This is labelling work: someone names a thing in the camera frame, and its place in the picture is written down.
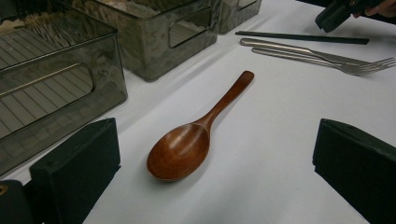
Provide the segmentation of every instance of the wooden spoon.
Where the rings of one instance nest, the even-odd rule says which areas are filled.
[[[244,91],[253,78],[253,73],[245,71],[206,115],[162,137],[148,154],[148,172],[168,181],[179,180],[194,172],[209,151],[210,128],[216,116]]]

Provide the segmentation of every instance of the table surface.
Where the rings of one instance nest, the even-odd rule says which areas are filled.
[[[350,18],[325,34],[315,24],[322,10],[264,0],[257,16],[157,81],[124,70],[129,98],[101,118],[117,120],[121,169],[84,223],[367,223],[315,173],[312,155],[321,119],[348,123],[396,146],[396,68],[350,76],[255,54],[239,45],[245,36],[234,34],[364,37],[368,45],[261,39],[364,61],[395,56],[394,25]],[[146,160],[154,144],[209,111],[245,70],[255,79],[215,120],[204,163],[177,182],[151,177]],[[26,183],[31,163],[6,179]]]

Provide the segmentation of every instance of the clear plastic container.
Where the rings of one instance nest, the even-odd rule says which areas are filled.
[[[9,3],[15,13],[0,13],[0,175],[127,98],[114,28],[50,0]]]
[[[257,15],[261,5],[262,0],[223,0],[219,19],[219,34],[225,35]]]
[[[122,65],[154,81],[217,41],[221,0],[63,0],[119,31]]]

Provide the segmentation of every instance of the black object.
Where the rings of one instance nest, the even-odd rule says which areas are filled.
[[[334,0],[315,19],[318,27],[326,33],[333,31],[351,14],[361,12],[367,7],[375,7],[382,0]]]
[[[0,219],[0,223],[82,223],[119,169],[115,119],[87,125],[30,167],[32,180],[23,190],[19,184],[0,182],[0,186],[8,186],[0,194],[0,206],[5,205],[0,218],[26,220]]]
[[[348,124],[322,119],[313,163],[372,224],[396,223],[396,148]]]
[[[315,5],[315,6],[319,6],[319,7],[328,7],[332,3],[332,0],[297,0],[297,1]],[[383,21],[383,22],[387,22],[387,23],[391,23],[391,24],[396,24],[396,17],[387,18],[387,17],[381,16],[379,14],[375,14],[373,16],[367,17],[366,15],[364,15],[364,13],[362,14],[362,16],[366,17],[368,19],[376,20],[376,21]]]
[[[17,18],[17,10],[13,0],[0,1],[0,25],[4,20],[15,20]]]
[[[237,31],[236,35],[251,35],[269,38],[282,38],[282,39],[295,39],[306,41],[320,41],[330,43],[343,43],[343,44],[359,44],[367,45],[370,39],[367,38],[350,38],[350,37],[337,37],[337,36],[322,36],[322,35],[288,35],[288,34],[274,34],[250,31]]]
[[[20,181],[0,181],[0,223],[34,223]]]

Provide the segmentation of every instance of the black chopstick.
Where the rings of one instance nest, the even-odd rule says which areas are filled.
[[[323,36],[323,35],[287,35],[287,34],[274,34],[274,33],[262,33],[262,32],[250,32],[250,31],[237,31],[235,32],[235,34],[269,37],[269,38],[342,43],[342,44],[359,44],[359,45],[367,45],[367,43],[369,43],[370,41],[370,39],[367,38],[351,38],[351,37],[337,37],[337,36]]]

